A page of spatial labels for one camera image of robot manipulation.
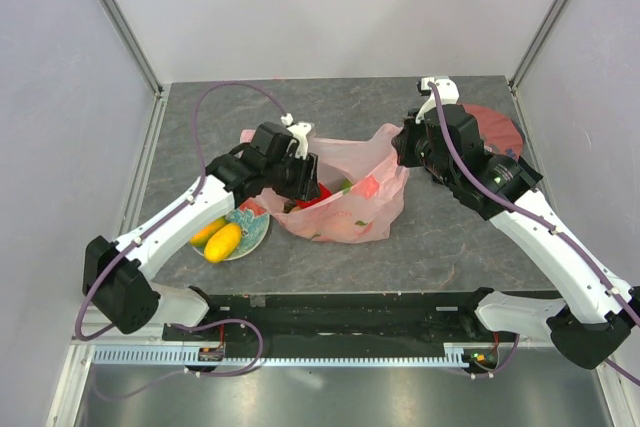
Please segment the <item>red apple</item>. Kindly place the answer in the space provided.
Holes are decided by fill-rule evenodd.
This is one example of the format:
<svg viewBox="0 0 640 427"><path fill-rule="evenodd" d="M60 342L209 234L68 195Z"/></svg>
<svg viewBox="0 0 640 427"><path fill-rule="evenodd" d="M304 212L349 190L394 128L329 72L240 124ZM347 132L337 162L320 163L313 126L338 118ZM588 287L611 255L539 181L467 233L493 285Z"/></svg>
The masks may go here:
<svg viewBox="0 0 640 427"><path fill-rule="evenodd" d="M296 207L299 209L306 209L313 205L318 204L319 202L322 202L323 200L329 198L332 195L331 191L322 183L319 183L318 187L319 187L319 196L317 198L314 198L308 201L296 200L295 201Z"/></svg>

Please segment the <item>green apple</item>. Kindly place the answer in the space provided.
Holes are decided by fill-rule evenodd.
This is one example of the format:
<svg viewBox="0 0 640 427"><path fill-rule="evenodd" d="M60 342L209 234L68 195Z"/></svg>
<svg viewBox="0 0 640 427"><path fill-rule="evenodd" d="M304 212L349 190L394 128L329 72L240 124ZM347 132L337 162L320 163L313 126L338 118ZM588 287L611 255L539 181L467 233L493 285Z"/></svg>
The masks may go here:
<svg viewBox="0 0 640 427"><path fill-rule="evenodd" d="M340 190L343 192L349 192L353 186L353 183L349 179L344 179L340 185Z"/></svg>

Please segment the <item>pink plastic bag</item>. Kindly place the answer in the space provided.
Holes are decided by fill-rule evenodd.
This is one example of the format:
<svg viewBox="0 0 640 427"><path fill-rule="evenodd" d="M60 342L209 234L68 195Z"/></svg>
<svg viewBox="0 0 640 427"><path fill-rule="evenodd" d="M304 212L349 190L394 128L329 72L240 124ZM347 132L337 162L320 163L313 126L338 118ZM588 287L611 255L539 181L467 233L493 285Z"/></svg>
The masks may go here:
<svg viewBox="0 0 640 427"><path fill-rule="evenodd" d="M318 183L331 191L329 198L286 213L286 199L265 189L245 206L263 209L289 233L315 242L384 240L403 211L409 178L391 144L399 132L398 126L387 123L366 141L315 137L309 150L318 156ZM353 183L349 192L340 190L344 179Z"/></svg>

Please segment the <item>yellow mango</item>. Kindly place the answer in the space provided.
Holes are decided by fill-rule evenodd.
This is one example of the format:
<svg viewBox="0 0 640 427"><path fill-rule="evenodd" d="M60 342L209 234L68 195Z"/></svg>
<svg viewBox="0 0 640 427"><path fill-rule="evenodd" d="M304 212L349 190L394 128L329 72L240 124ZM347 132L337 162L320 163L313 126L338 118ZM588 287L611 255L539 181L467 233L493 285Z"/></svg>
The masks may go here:
<svg viewBox="0 0 640 427"><path fill-rule="evenodd" d="M243 231L238 224L226 224L207 241L204 247L205 260L210 263L224 261L236 250L242 238Z"/></svg>

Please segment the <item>orange green mango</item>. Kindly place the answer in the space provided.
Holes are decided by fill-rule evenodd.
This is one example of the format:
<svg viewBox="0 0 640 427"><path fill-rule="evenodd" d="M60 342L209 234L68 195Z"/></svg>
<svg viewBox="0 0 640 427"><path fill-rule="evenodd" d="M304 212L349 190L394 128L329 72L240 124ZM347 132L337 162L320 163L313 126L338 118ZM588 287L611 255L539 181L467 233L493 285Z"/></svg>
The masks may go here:
<svg viewBox="0 0 640 427"><path fill-rule="evenodd" d="M214 222L208 224L198 233L196 233L190 240L189 244L196 248L204 248L208 241L225 225L227 224L225 217L220 217Z"/></svg>

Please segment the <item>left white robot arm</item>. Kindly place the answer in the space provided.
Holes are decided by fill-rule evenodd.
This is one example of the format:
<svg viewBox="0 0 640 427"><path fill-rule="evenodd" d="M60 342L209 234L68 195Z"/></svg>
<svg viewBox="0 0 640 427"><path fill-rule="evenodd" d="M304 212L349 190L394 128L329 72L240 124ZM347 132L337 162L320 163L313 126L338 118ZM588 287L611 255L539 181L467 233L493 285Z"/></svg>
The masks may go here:
<svg viewBox="0 0 640 427"><path fill-rule="evenodd" d="M171 204L142 226L113 241L102 236L85 249L82 292L110 328L132 334L150 321L183 324L198 340L219 329L219 316L192 288L153 282L192 237L265 189L295 200L319 197L318 157L310 152L314 126L261 124L250 141L214 158Z"/></svg>

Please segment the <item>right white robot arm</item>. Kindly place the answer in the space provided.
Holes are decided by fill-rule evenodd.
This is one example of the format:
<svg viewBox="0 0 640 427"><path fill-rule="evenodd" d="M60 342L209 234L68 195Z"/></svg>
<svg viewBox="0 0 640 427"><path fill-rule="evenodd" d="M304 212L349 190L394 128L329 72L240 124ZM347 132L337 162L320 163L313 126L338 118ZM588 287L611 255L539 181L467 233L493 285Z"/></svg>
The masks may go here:
<svg viewBox="0 0 640 427"><path fill-rule="evenodd" d="M392 145L403 167L423 167L462 205L509 237L559 295L514 296L477 289L458 315L467 339L491 331L549 341L570 362L592 370L630 336L639 291L595 260L560 221L537 188L542 176L525 161L486 150L477 119L449 104L410 110Z"/></svg>

